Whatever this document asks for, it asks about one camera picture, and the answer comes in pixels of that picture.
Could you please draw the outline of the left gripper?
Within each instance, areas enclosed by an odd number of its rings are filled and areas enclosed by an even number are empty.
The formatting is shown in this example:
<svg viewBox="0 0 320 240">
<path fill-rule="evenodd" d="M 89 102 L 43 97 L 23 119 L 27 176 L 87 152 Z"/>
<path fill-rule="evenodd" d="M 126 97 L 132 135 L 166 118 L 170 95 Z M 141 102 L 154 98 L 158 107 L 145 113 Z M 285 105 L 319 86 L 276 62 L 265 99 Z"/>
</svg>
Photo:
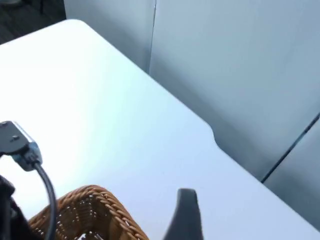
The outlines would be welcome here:
<svg viewBox="0 0 320 240">
<path fill-rule="evenodd" d="M 28 221 L 12 198 L 14 192 L 14 186 L 0 176 L 0 239 L 34 240 Z"/>
</svg>

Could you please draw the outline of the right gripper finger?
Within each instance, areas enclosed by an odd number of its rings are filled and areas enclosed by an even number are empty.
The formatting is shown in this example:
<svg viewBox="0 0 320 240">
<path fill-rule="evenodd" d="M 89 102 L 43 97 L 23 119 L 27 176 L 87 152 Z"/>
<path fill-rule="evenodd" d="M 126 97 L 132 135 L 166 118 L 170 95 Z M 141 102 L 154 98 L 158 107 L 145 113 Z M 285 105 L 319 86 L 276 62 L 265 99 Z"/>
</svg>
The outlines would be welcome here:
<svg viewBox="0 0 320 240">
<path fill-rule="evenodd" d="M 177 191 L 177 202 L 164 240 L 203 240 L 197 193 L 191 188 Z"/>
</svg>

